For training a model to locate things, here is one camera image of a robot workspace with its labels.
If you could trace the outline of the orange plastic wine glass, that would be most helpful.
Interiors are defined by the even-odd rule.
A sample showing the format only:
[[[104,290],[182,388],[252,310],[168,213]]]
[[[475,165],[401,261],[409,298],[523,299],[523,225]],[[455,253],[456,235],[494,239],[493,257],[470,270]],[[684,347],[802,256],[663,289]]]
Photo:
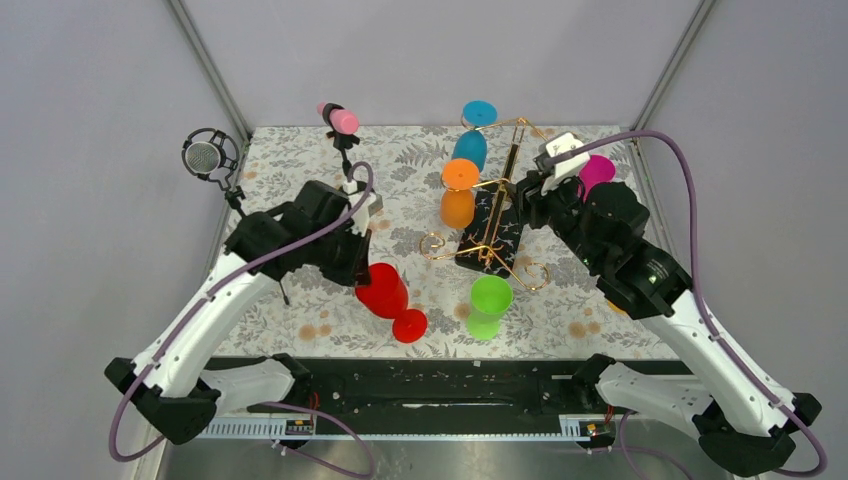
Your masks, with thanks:
[[[474,218],[475,200],[472,188],[480,176],[477,166],[468,159],[449,161],[441,174],[445,193],[441,198],[442,222],[454,229],[466,228]]]

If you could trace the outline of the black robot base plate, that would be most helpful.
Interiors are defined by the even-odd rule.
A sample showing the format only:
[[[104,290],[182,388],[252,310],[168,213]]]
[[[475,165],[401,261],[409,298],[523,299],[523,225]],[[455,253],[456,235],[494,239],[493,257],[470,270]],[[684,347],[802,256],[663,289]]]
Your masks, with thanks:
[[[306,359],[285,402],[365,435],[560,432],[562,415],[612,407],[573,380],[572,360]]]

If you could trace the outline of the blue plastic wine glass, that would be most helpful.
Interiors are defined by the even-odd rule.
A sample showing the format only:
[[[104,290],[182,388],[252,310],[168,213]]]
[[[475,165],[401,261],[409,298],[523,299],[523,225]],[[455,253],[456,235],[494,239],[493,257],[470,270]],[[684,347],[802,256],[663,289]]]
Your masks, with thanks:
[[[481,128],[497,121],[497,109],[489,102],[473,100],[463,107],[461,119],[467,130],[456,141],[451,158],[468,160],[482,172],[485,168],[488,144]]]

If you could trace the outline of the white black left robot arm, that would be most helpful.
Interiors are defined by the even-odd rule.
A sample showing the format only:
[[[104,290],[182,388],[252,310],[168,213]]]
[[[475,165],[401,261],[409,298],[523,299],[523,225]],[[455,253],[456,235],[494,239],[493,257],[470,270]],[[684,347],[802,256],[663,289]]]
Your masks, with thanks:
[[[123,395],[110,440],[128,405],[175,445],[231,410],[274,401],[288,411],[304,407],[311,387],[279,356],[225,370],[206,366],[247,309],[287,274],[313,266],[343,287],[368,284],[368,224],[379,203],[372,183],[350,180],[335,189],[311,180],[294,200],[243,216],[178,317],[134,358],[107,365],[105,376]]]

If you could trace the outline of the green plastic wine glass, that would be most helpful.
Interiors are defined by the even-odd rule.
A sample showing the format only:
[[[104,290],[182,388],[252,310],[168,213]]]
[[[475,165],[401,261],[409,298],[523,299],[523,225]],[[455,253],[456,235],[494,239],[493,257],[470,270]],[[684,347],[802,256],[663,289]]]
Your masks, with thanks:
[[[478,278],[470,290],[471,310],[466,320],[469,334],[475,340],[492,340],[513,299],[513,289],[504,278],[496,275]]]

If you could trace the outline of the red plastic wine glass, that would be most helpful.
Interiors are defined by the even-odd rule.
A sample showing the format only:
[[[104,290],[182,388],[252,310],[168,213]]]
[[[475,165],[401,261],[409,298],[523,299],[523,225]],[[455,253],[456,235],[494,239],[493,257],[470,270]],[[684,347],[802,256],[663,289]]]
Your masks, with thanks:
[[[368,267],[370,283],[357,286],[357,299],[375,316],[392,321],[392,334],[401,343],[411,344],[426,333],[428,319],[408,303],[407,287],[397,269],[388,263]]]

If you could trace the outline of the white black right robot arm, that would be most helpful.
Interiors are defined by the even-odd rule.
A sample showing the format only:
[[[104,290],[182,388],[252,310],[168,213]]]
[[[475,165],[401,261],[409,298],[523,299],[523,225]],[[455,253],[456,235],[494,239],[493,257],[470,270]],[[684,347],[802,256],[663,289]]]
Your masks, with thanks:
[[[691,276],[644,238],[649,212],[626,184],[586,188],[573,177],[546,189],[532,172],[518,183],[514,203],[522,224],[549,228],[604,297],[657,335],[698,379],[697,386],[679,385],[596,354],[577,371],[579,407],[597,412],[610,404],[660,421],[737,476],[785,466],[795,450],[793,434],[814,422],[821,404],[768,377],[718,321],[700,312]]]

